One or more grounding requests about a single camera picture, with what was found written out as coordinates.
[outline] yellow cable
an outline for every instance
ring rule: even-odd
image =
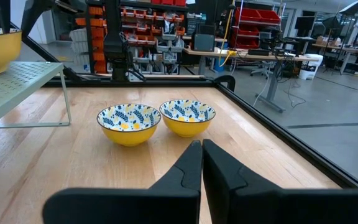
[[[229,30],[229,25],[231,24],[231,15],[232,14],[233,14],[233,9],[230,10],[229,19],[227,20],[226,32],[224,33],[224,38],[223,38],[223,42],[222,42],[221,52],[219,53],[218,63],[221,63],[222,51],[223,51],[224,43],[225,43],[225,40],[226,40],[226,37],[227,37],[227,32]],[[229,54],[229,52],[227,52],[227,57],[226,57],[225,61],[223,62],[223,64],[219,65],[219,67],[222,67],[226,63],[226,61],[229,59],[230,55],[231,54]]]

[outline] gray floor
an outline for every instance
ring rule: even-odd
[[[66,66],[82,72],[82,67],[72,62],[75,54],[69,46],[61,42],[44,45],[54,56],[65,57]],[[42,58],[24,45],[18,60],[42,61]],[[286,109],[284,113],[278,113],[261,101],[256,102],[255,107],[358,179],[358,77],[323,71],[324,68],[320,68],[314,80],[292,79],[278,85],[275,102]],[[228,74],[227,70],[219,74],[206,72],[212,77]],[[255,94],[262,91],[266,79],[249,74],[249,67],[236,69],[233,73],[235,92],[253,104]],[[288,91],[302,99],[288,97]],[[296,105],[304,100],[306,103],[291,106],[291,102]]]

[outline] desk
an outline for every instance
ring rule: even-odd
[[[305,43],[305,46],[303,46],[303,53],[304,54],[306,53],[306,50],[308,49],[309,43],[310,42],[314,43],[314,42],[317,41],[316,39],[313,39],[311,37],[286,37],[286,39],[292,39],[292,40],[295,40],[295,41],[298,41],[298,42],[304,42]]]
[[[183,36],[183,40],[191,40],[191,36]],[[222,43],[222,42],[227,42],[227,39],[223,39],[223,38],[215,38],[215,47],[216,47],[216,43]],[[215,69],[214,69],[214,64],[215,64],[215,58],[212,58],[211,61],[211,66],[209,67],[209,69],[211,71],[213,71],[214,73],[218,73]]]
[[[191,36],[183,36],[182,39],[183,40],[191,40]],[[223,42],[223,38],[217,37],[217,38],[215,38],[215,42],[221,43],[221,42]]]
[[[253,171],[284,188],[338,188],[327,176],[210,87],[69,88],[73,113],[64,128],[0,129],[0,224],[42,224],[46,199],[68,187],[146,189],[161,178],[195,139],[211,139]],[[23,112],[28,119],[61,119],[63,92],[42,88],[4,119]],[[216,110],[209,128],[193,138],[173,134],[161,121],[154,135],[136,147],[112,143],[96,122],[104,108],[142,103],[158,108],[174,99],[199,100]],[[33,110],[42,100],[42,110]],[[200,224],[211,224],[201,187]]]
[[[323,49],[325,49],[325,48],[334,49],[334,50],[340,50],[341,49],[341,47],[336,47],[336,46],[327,46],[326,47],[326,45],[321,45],[321,44],[313,44],[312,46],[321,48],[320,49],[320,55],[323,54]],[[345,56],[345,60],[343,61],[343,64],[342,64],[342,67],[341,67],[341,73],[343,73],[343,71],[345,70],[346,65],[347,65],[347,63],[349,61],[349,58],[350,58],[351,54],[358,54],[358,49],[355,49],[355,48],[344,47],[342,50],[346,52],[346,56]]]
[[[198,65],[198,74],[199,75],[205,74],[205,58],[206,57],[219,58],[219,55],[220,55],[220,50],[217,47],[215,48],[215,52],[197,52],[197,51],[191,50],[190,48],[183,49],[183,51],[185,51],[186,53],[188,53],[190,55],[200,55],[201,56],[200,64]],[[221,57],[226,58],[227,54],[222,54]],[[242,50],[237,55],[233,55],[231,57],[241,58],[241,60],[250,60],[250,61],[276,61],[277,59],[287,60],[287,58],[285,58],[285,57],[276,57],[274,55],[269,55],[269,56],[249,55],[247,50]],[[293,59],[294,61],[297,61],[297,62],[317,62],[318,61],[316,59],[306,58],[303,55],[300,55],[299,57],[293,57],[291,59]],[[280,113],[284,112],[285,108],[282,108],[281,106],[275,104],[274,97],[275,97],[277,85],[278,85],[277,79],[275,78],[275,74],[280,73],[281,69],[282,69],[282,67],[280,66],[280,64],[276,63],[276,66],[275,66],[274,72],[273,72],[274,77],[270,78],[271,81],[270,81],[270,86],[268,88],[267,96],[259,97],[259,99],[261,99],[266,104],[268,104],[269,106],[271,106],[272,108],[274,108],[275,110],[277,110]]]

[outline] perforated shelf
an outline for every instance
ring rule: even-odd
[[[62,70],[62,63],[12,62],[0,74],[0,118]]]

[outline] wall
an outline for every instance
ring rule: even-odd
[[[18,27],[22,25],[25,1],[26,0],[11,0],[11,22],[13,22]],[[31,37],[39,44],[48,44],[53,41],[55,31],[53,30],[53,23],[52,25],[50,23],[51,19],[51,12],[44,12],[34,24],[29,34],[29,37]]]

